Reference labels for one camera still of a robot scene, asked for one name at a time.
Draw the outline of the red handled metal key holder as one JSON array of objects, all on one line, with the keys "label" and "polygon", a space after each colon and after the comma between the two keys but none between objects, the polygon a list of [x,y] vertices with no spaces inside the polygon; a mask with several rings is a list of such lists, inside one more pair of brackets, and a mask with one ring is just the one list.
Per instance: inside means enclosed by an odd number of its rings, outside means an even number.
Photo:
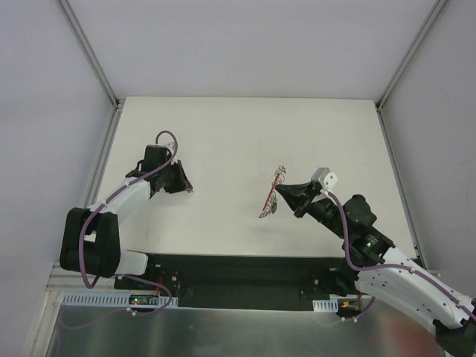
[{"label": "red handled metal key holder", "polygon": [[277,203],[277,191],[276,187],[279,184],[282,184],[285,181],[286,168],[283,165],[280,165],[274,172],[274,179],[271,183],[271,188],[266,197],[263,208],[258,216],[260,219],[272,215],[270,212],[270,207],[273,202]]}]

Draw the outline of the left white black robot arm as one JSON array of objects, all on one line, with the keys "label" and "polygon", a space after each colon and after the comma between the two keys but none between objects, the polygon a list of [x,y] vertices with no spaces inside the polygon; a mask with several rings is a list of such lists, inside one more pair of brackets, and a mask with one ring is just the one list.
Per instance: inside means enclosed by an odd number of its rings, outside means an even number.
[{"label": "left white black robot arm", "polygon": [[173,148],[172,143],[147,146],[144,158],[114,193],[87,208],[68,212],[61,268],[98,277],[131,274],[140,289],[155,285],[158,273],[147,265],[147,254],[121,248],[120,225],[161,190],[172,194],[193,189],[180,160],[174,158]]}]

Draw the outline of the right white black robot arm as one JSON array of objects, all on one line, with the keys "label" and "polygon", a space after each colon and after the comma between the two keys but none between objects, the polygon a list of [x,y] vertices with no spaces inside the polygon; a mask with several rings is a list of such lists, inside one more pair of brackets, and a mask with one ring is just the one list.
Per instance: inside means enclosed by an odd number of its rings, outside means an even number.
[{"label": "right white black robot arm", "polygon": [[343,239],[346,268],[335,274],[340,292],[357,289],[413,318],[451,356],[475,355],[475,299],[444,284],[378,231],[362,195],[340,203],[312,182],[279,184],[276,191],[297,218],[309,215]]}]

